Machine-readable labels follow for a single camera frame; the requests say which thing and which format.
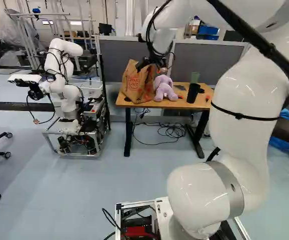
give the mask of black cup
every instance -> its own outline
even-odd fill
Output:
[[[188,96],[186,98],[186,102],[189,104],[193,104],[196,101],[198,92],[200,90],[200,85],[197,83],[190,83]]]

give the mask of caster wheel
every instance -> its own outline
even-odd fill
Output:
[[[10,157],[11,157],[11,152],[6,151],[6,152],[4,153],[4,157],[5,157],[5,159],[10,158]]]
[[[6,134],[6,137],[7,137],[8,139],[11,139],[13,136],[14,136],[14,135],[13,135],[11,132],[8,132],[8,133]]]

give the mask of plush toy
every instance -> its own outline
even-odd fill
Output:
[[[157,76],[154,80],[153,87],[155,90],[154,100],[161,102],[166,94],[170,101],[177,101],[178,95],[173,90],[173,81],[166,75]]]

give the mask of paper bag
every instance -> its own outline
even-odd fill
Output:
[[[134,104],[149,102],[154,99],[155,67],[148,65],[137,72],[138,62],[130,59],[122,76],[121,91]]]

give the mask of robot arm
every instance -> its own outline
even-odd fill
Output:
[[[44,86],[46,92],[61,94],[67,80],[74,72],[74,65],[69,56],[78,57],[83,54],[83,49],[78,44],[54,38],[49,46],[49,50],[44,63],[44,70],[53,74],[55,79],[50,84]]]
[[[141,32],[142,39],[150,39],[147,45],[149,58],[155,57],[152,61],[168,53],[175,30],[194,15],[225,29],[230,29],[226,21],[231,20],[232,27],[244,31],[257,47],[219,79],[214,91],[209,129],[221,149],[220,160],[180,167],[167,181],[174,217],[196,239],[207,239],[222,221],[255,210],[265,201],[269,192],[268,143],[282,107],[289,103],[289,61],[284,57],[289,59],[289,19],[284,19],[289,3],[222,2],[252,27],[267,23],[264,38],[218,0],[168,0],[159,14],[152,12],[147,17]]]
[[[83,54],[83,49],[78,44],[54,38],[49,46],[44,70],[53,75],[53,78],[39,84],[42,77],[31,74],[13,74],[8,80],[19,87],[30,87],[28,96],[39,100],[44,94],[58,94],[61,99],[61,110],[66,119],[77,118],[76,100],[80,90],[74,85],[67,84],[74,72],[74,65],[69,57],[78,57]]]

